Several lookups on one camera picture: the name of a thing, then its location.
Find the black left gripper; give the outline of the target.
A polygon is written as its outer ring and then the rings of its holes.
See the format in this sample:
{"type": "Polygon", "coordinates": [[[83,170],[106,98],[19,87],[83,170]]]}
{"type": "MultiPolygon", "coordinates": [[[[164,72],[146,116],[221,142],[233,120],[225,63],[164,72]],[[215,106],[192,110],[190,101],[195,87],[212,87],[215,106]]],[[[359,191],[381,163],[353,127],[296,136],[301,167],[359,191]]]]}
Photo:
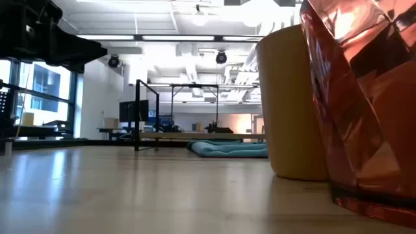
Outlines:
{"type": "Polygon", "coordinates": [[[0,59],[42,60],[84,73],[86,64],[107,55],[99,42],[61,31],[62,15],[52,0],[0,0],[0,59]]]}

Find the tall mustard yellow cup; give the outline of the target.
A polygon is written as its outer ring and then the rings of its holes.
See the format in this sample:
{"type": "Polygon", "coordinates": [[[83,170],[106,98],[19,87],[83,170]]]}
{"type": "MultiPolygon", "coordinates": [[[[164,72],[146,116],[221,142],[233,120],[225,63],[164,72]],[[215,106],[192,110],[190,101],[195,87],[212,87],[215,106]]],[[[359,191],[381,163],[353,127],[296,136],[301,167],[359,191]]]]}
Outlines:
{"type": "Polygon", "coordinates": [[[278,177],[328,178],[313,103],[309,52],[300,25],[275,31],[255,48],[266,146],[278,177]]]}

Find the faceted translucent red cup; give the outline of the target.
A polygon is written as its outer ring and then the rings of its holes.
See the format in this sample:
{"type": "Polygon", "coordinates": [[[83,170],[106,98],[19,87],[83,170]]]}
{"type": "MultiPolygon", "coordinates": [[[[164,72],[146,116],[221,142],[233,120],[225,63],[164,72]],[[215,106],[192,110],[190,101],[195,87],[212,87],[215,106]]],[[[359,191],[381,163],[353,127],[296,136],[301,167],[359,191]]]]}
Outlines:
{"type": "Polygon", "coordinates": [[[416,229],[416,0],[303,0],[332,201],[416,229]]]}

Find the black computer monitor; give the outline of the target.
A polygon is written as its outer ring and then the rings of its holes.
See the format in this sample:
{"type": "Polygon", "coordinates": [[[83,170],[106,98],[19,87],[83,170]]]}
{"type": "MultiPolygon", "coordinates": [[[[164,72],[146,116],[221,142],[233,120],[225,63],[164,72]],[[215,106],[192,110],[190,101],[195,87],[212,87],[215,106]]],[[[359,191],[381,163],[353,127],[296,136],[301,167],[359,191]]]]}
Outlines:
{"type": "Polygon", "coordinates": [[[136,112],[136,103],[134,101],[126,101],[119,103],[119,121],[135,122],[136,118],[140,122],[146,122],[149,119],[149,101],[140,100],[139,112],[136,112]]]}

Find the pale yellow box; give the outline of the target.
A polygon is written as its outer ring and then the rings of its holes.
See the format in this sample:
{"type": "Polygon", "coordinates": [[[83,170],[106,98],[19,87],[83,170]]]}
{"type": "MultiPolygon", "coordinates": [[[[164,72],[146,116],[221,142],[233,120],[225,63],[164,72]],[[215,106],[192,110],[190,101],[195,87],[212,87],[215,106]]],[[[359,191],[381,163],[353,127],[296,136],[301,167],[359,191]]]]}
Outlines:
{"type": "Polygon", "coordinates": [[[24,112],[21,116],[21,125],[27,127],[34,126],[34,113],[24,112]]]}

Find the dark desk by window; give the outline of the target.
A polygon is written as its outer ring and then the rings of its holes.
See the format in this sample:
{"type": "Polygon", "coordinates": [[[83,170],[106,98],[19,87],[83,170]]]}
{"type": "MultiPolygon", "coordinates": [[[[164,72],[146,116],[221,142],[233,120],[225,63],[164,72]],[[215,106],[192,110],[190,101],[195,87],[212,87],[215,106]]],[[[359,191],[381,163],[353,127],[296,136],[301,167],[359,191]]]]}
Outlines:
{"type": "Polygon", "coordinates": [[[47,137],[72,137],[73,131],[69,127],[69,122],[55,120],[43,123],[41,126],[18,126],[6,121],[0,122],[0,138],[39,138],[47,137]]]}

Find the black perforated equipment stand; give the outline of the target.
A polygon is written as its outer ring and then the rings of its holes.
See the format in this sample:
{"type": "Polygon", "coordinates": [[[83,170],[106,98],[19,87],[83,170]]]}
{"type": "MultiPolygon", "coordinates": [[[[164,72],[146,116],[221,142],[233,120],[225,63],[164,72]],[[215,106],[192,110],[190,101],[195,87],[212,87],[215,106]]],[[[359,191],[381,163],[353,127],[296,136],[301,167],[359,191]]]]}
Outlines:
{"type": "Polygon", "coordinates": [[[17,127],[15,105],[20,88],[0,80],[0,140],[16,138],[17,127]]]}

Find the long ceiling light strip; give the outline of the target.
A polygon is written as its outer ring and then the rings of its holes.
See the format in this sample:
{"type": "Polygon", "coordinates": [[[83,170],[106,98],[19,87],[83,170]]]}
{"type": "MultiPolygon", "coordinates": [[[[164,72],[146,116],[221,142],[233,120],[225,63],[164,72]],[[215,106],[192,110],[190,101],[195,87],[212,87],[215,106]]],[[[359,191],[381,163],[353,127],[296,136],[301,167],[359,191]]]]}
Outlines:
{"type": "Polygon", "coordinates": [[[84,34],[79,38],[99,42],[233,42],[257,43],[262,36],[182,35],[182,34],[84,34]]]}

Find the folded teal cloth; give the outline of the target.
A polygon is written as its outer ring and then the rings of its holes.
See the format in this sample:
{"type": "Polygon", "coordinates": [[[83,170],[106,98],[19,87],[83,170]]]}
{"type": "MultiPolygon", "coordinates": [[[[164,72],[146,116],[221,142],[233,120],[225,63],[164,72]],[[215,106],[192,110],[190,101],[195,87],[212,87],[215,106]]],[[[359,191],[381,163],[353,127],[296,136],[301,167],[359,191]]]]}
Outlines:
{"type": "Polygon", "coordinates": [[[200,157],[208,158],[260,158],[268,157],[265,143],[243,142],[241,140],[195,140],[187,149],[200,157]]]}

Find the wooden shelf with black frame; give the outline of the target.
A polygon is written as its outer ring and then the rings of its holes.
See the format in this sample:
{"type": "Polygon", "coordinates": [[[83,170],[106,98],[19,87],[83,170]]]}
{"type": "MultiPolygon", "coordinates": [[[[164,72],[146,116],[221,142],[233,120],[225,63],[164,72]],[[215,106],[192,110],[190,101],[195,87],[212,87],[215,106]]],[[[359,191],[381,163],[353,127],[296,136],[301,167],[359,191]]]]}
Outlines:
{"type": "Polygon", "coordinates": [[[143,138],[154,138],[156,142],[160,138],[176,138],[176,139],[257,139],[264,140],[266,138],[265,134],[235,134],[235,133],[160,133],[159,132],[159,104],[160,104],[160,94],[156,92],[152,87],[142,80],[137,79],[135,81],[135,133],[133,135],[133,147],[135,151],[139,151],[141,136],[139,131],[138,122],[140,121],[140,87],[144,86],[153,92],[156,95],[156,132],[154,133],[143,133],[143,138]]]}

